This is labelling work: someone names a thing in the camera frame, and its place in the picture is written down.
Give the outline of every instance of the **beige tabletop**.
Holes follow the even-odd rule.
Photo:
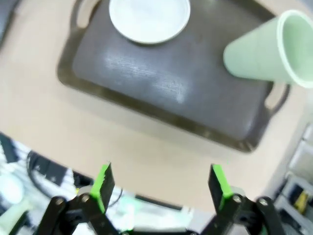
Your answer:
[[[74,0],[23,0],[0,50],[0,131],[90,176],[111,161],[118,185],[160,200],[213,211],[210,164],[231,185],[262,194],[303,114],[293,87],[252,154],[244,154],[62,85],[57,63]],[[306,11],[295,0],[262,0],[274,13]]]

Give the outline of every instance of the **white plate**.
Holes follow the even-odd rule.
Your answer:
[[[126,38],[143,44],[177,36],[190,16],[189,0],[111,0],[110,18]]]

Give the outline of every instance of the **green cup on floor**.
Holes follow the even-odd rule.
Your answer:
[[[224,64],[237,77],[313,88],[313,22],[286,11],[230,43]]]

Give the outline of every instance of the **black cable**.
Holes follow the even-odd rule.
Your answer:
[[[114,206],[121,199],[122,195],[123,195],[123,189],[121,189],[121,192],[120,192],[118,198],[114,202],[112,202],[111,205],[108,205],[108,208],[111,208],[112,206]]]
[[[43,195],[51,199],[53,196],[50,195],[46,190],[43,189],[43,187],[37,182],[33,175],[33,169],[35,167],[36,161],[38,157],[35,157],[33,152],[30,151],[29,154],[27,155],[26,158],[26,169],[27,169],[27,174],[30,179],[30,181],[33,183],[36,189],[38,189]]]

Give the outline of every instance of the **bolt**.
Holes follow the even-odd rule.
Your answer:
[[[241,198],[237,195],[233,196],[233,200],[237,203],[241,203]]]
[[[85,196],[82,197],[82,201],[83,201],[83,202],[87,202],[88,199],[89,199],[89,196],[87,196],[87,195],[85,195]]]
[[[63,202],[63,199],[62,199],[62,198],[58,198],[55,203],[56,203],[57,205],[59,205],[59,204],[61,204],[62,202]]]
[[[259,202],[260,202],[263,206],[267,206],[267,205],[268,205],[268,202],[267,202],[265,199],[263,199],[263,198],[261,198],[261,199],[259,200]]]

